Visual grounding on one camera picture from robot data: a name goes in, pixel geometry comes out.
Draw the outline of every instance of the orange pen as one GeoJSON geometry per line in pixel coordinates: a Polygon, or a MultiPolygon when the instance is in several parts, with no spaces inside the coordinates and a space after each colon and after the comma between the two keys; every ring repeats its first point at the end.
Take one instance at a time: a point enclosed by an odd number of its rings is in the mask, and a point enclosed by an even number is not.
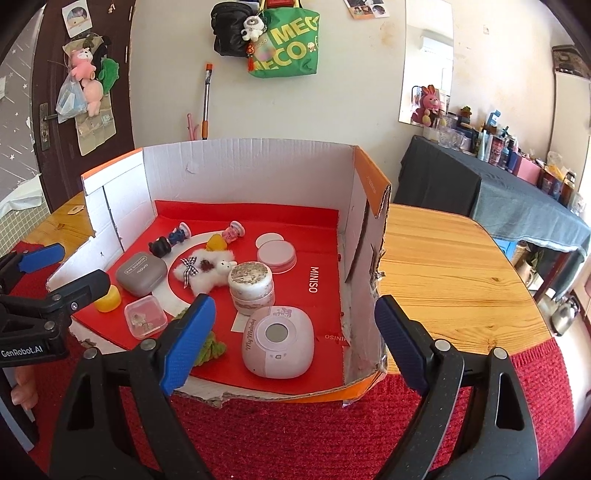
{"type": "Polygon", "coordinates": [[[209,113],[209,86],[212,82],[213,63],[205,65],[205,94],[203,96],[203,122],[201,123],[201,139],[207,140],[209,134],[209,122],[207,114],[209,113]]]}

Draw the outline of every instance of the pink plush toy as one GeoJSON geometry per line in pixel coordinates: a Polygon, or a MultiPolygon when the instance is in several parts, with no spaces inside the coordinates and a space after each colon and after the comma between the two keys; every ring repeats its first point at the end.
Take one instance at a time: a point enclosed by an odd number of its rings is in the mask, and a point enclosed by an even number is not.
{"type": "Polygon", "coordinates": [[[103,98],[103,84],[98,80],[83,79],[80,84],[82,85],[82,91],[84,97],[88,103],[86,111],[88,116],[95,116],[100,111],[100,101],[103,98]]]}
{"type": "Polygon", "coordinates": [[[91,62],[92,53],[89,48],[72,52],[72,76],[78,82],[82,79],[94,80],[96,67],[91,62]]]}
{"type": "Polygon", "coordinates": [[[417,110],[413,113],[413,122],[418,124],[423,124],[426,127],[430,127],[432,120],[431,114],[437,116],[439,114],[439,109],[441,108],[441,102],[439,98],[437,98],[437,91],[433,85],[429,85],[428,87],[423,88],[423,95],[421,97],[421,108],[417,108],[417,110]]]}

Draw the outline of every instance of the green yarn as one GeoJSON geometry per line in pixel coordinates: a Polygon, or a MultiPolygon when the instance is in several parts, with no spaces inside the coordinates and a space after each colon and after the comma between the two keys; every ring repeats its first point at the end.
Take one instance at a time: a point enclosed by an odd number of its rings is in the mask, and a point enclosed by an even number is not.
{"type": "MultiPolygon", "coordinates": [[[[181,318],[187,309],[184,309],[181,313],[179,313],[173,320],[178,320],[181,318]]],[[[200,367],[205,362],[209,362],[210,360],[215,360],[216,358],[220,358],[226,352],[226,344],[223,342],[218,342],[216,340],[216,334],[213,333],[213,330],[207,334],[205,342],[199,350],[199,355],[197,355],[197,359],[193,364],[194,367],[200,367]]]]}

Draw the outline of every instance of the wooden table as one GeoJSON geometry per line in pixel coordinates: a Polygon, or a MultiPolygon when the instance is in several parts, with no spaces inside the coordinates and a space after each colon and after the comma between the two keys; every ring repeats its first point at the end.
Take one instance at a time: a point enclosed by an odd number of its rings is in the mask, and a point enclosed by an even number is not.
{"type": "MultiPolygon", "coordinates": [[[[56,210],[26,242],[59,242],[66,258],[93,235],[80,193],[56,210]]],[[[458,350],[488,353],[496,345],[510,355],[550,339],[531,295],[492,238],[459,215],[390,205],[379,269],[381,295],[393,295],[410,319],[433,338],[458,350]]],[[[388,362],[388,371],[398,373],[388,362]]]]}
{"type": "Polygon", "coordinates": [[[74,198],[66,202],[24,239],[30,244],[51,245],[61,243],[66,249],[67,260],[78,248],[88,240],[95,231],[90,225],[86,208],[75,215],[68,212],[77,205],[84,205],[84,193],[80,192],[74,198]]]}

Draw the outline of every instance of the gray tablecloth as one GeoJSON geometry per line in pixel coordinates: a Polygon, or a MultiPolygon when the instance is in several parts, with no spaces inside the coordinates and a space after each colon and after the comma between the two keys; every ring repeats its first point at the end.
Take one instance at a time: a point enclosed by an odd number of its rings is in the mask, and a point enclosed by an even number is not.
{"type": "Polygon", "coordinates": [[[394,203],[470,216],[494,238],[526,240],[570,256],[553,285],[570,287],[589,254],[591,229],[579,217],[505,170],[415,136],[402,159],[394,203]]]}

